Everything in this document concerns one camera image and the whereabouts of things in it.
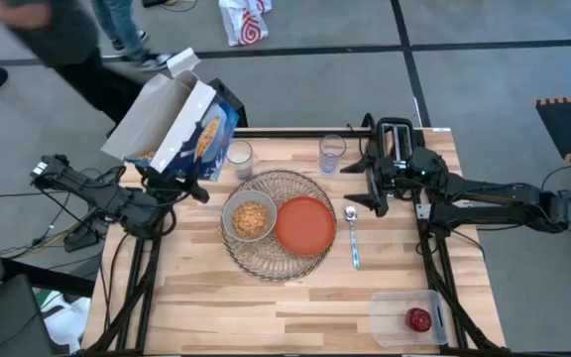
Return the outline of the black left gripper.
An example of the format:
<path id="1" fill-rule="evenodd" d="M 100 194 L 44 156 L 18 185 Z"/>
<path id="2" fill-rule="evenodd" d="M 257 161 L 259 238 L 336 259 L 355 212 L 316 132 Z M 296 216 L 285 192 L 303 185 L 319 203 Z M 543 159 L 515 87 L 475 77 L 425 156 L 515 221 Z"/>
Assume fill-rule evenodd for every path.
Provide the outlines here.
<path id="1" fill-rule="evenodd" d="M 149 167 L 139 167 L 139 174 L 145 193 L 157 201 L 182 201 L 191 196 L 201 203 L 207 203 L 210 199 L 208 191 L 198 183 L 197 171 L 188 173 L 183 182 L 162 175 Z"/>

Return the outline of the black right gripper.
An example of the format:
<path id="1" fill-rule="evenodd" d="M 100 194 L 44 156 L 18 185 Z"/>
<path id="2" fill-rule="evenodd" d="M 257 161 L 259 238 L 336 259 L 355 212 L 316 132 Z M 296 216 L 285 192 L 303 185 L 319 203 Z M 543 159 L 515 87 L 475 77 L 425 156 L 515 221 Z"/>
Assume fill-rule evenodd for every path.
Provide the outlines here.
<path id="1" fill-rule="evenodd" d="M 344 167 L 341 174 L 360 174 L 370 168 L 371 193 L 345 194 L 344 198 L 374 211 L 383 217 L 389 210 L 388 196 L 415 202 L 417 187 L 410 182 L 409 160 L 395 161 L 392 157 L 375 157 L 365 154 L 355 164 Z"/>

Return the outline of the blue cereal box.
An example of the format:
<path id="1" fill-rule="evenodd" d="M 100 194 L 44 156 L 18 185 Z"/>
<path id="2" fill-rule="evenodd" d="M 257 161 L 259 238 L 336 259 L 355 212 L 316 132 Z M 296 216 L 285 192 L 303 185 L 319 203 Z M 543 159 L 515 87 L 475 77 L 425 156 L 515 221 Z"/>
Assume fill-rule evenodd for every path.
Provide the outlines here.
<path id="1" fill-rule="evenodd" d="M 170 58 L 170 73 L 145 83 L 101 151 L 179 179 L 219 180 L 239 115 L 193 72 L 199 63 L 191 48 Z"/>

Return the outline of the red apple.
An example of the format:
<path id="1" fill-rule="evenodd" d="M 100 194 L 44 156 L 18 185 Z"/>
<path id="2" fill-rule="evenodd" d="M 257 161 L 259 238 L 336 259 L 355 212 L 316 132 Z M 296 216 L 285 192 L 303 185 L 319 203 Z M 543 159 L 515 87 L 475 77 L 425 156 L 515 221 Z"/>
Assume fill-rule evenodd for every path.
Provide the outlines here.
<path id="1" fill-rule="evenodd" d="M 432 318 L 430 313 L 422 308 L 410 308 L 404 318 L 405 325 L 415 332 L 426 332 L 432 326 Z"/>

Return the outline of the beige ceramic bowl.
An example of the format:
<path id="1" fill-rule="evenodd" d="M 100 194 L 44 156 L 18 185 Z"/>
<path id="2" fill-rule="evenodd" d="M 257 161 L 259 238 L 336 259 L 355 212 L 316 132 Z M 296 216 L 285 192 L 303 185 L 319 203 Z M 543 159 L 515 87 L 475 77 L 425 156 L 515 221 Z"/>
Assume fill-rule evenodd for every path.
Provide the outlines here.
<path id="1" fill-rule="evenodd" d="M 260 238 L 253 240 L 244 240 L 238 236 L 232 224 L 232 214 L 234 210 L 243 202 L 254 201 L 262 203 L 270 212 L 270 226 L 268 231 Z M 267 237 L 274 229 L 277 222 L 277 207 L 273 200 L 265 193 L 257 190 L 243 190 L 238 193 L 234 193 L 224 205 L 222 211 L 222 224 L 224 231 L 232 236 L 234 239 L 241 241 L 243 243 L 255 242 L 262 240 Z"/>

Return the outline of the empty blue-tinted glass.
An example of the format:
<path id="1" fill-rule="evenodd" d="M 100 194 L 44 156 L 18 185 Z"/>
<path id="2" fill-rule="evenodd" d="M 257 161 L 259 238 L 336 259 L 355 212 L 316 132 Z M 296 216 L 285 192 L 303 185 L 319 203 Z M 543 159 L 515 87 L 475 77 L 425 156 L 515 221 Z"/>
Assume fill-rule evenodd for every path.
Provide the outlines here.
<path id="1" fill-rule="evenodd" d="M 340 159 L 345 154 L 347 145 L 345 140 L 336 134 L 324 136 L 319 141 L 319 169 L 324 175 L 334 175 L 339 166 Z"/>

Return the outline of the glass of milk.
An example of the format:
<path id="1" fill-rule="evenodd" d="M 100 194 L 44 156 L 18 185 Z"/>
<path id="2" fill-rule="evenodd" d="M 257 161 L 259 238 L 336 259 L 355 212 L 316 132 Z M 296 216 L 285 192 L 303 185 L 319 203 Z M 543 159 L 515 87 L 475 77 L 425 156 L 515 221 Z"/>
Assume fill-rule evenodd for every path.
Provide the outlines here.
<path id="1" fill-rule="evenodd" d="M 248 142 L 243 140 L 232 141 L 226 158 L 239 180 L 248 179 L 253 174 L 253 149 Z"/>

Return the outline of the cereal flakes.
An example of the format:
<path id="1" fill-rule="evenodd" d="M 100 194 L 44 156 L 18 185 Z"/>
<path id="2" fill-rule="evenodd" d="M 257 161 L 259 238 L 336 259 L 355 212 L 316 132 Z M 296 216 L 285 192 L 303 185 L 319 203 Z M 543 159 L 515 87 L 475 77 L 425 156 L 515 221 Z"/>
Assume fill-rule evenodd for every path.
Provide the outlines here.
<path id="1" fill-rule="evenodd" d="M 257 239 L 268 231 L 270 212 L 260 202 L 243 202 L 234 210 L 232 224 L 236 233 L 242 239 Z"/>

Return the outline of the black toaster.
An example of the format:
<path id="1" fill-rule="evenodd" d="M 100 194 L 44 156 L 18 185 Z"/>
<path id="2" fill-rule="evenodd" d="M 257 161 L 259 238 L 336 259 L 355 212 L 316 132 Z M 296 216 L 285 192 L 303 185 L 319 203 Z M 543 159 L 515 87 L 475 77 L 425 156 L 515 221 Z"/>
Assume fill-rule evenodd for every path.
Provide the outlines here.
<path id="1" fill-rule="evenodd" d="M 407 164 L 417 147 L 412 123 L 404 118 L 385 117 L 378 121 L 375 130 L 379 156 Z"/>

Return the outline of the orange-red plate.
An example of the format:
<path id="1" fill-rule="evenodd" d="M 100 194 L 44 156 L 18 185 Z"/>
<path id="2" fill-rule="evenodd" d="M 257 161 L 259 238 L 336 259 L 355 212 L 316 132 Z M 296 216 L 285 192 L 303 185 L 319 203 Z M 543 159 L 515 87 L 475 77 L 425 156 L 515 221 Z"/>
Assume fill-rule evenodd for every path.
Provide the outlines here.
<path id="1" fill-rule="evenodd" d="M 278 210 L 275 234 L 288 252 L 298 256 L 323 253 L 333 242 L 336 221 L 331 209 L 319 199 L 298 196 Z"/>

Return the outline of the round woven placemat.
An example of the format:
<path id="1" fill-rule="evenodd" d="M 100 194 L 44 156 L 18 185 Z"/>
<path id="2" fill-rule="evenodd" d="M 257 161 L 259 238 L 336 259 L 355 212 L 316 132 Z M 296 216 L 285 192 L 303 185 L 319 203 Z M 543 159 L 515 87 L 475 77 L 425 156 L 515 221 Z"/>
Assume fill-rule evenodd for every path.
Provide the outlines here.
<path id="1" fill-rule="evenodd" d="M 336 222 L 334 207 L 326 192 L 313 179 L 302 174 L 272 170 L 254 175 L 239 184 L 229 194 L 226 202 L 232 203 L 236 194 L 251 190 L 265 193 L 276 208 L 299 196 L 316 198 L 330 210 L 331 221 Z M 336 229 L 333 229 L 329 245 L 320 253 L 300 256 L 284 248 L 274 231 L 258 241 L 238 240 L 225 228 L 225 216 L 222 213 L 220 231 L 226 251 L 243 272 L 263 281 L 287 282 L 310 274 L 328 255 L 336 234 Z"/>

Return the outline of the clear plastic container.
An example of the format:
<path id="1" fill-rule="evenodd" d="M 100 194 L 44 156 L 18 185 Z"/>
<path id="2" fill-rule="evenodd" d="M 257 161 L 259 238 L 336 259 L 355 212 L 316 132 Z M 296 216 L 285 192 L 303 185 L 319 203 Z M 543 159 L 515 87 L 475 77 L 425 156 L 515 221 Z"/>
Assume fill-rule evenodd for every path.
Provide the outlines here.
<path id="1" fill-rule="evenodd" d="M 426 332 L 410 330 L 404 322 L 406 312 L 413 307 L 427 310 L 432 326 Z M 378 293 L 370 301 L 370 333 L 382 347 L 440 346 L 448 343 L 444 305 L 436 291 Z"/>

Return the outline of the white red-swirl shopping bag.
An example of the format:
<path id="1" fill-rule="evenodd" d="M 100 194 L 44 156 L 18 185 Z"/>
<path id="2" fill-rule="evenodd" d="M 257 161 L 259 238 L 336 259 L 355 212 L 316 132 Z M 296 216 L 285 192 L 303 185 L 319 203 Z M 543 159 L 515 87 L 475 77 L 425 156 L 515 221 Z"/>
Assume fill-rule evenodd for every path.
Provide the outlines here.
<path id="1" fill-rule="evenodd" d="M 230 47 L 249 46 L 269 35 L 262 16 L 273 9 L 272 0 L 218 0 Z"/>

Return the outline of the person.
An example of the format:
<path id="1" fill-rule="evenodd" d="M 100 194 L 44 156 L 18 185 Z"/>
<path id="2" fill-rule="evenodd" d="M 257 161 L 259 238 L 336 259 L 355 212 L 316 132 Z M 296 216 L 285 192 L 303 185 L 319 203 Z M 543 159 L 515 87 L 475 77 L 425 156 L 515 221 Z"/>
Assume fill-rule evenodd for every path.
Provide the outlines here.
<path id="1" fill-rule="evenodd" d="M 116 52 L 123 52 L 131 63 L 143 71 L 167 67 L 170 54 L 148 50 L 148 34 L 140 30 L 133 17 L 133 0 L 89 0 L 96 20 Z"/>
<path id="2" fill-rule="evenodd" d="M 120 124 L 142 85 L 104 65 L 97 28 L 78 0 L 0 0 L 0 23 L 88 104 Z"/>

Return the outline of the white plastic bag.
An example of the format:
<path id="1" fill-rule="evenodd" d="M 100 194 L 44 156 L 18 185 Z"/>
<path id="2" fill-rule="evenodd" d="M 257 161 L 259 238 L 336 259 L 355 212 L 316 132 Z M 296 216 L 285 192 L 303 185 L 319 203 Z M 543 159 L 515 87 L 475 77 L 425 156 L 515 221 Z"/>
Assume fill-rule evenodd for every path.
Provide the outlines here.
<path id="1" fill-rule="evenodd" d="M 48 334 L 56 345 L 67 346 L 69 353 L 81 348 L 81 340 L 90 310 L 91 299 L 80 297 L 67 302 L 63 294 L 52 291 L 41 305 Z"/>

